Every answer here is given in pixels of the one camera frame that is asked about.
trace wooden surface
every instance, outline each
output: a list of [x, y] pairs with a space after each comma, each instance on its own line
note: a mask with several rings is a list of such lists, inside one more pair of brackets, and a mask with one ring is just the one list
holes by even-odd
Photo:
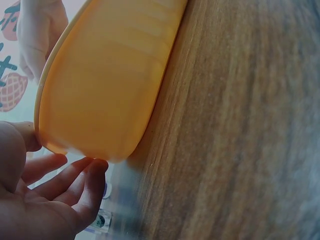
[[113, 239], [320, 239], [320, 1], [190, 0]]

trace sticker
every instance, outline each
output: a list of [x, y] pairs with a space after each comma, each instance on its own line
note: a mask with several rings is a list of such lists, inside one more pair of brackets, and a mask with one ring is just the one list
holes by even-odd
[[4, 10], [4, 16], [0, 20], [1, 31], [5, 39], [17, 41], [17, 23], [20, 14], [20, 1]]
[[0, 112], [9, 112], [18, 105], [23, 97], [27, 89], [28, 78], [12, 72], [4, 76], [0, 83], [3, 83], [0, 85]]

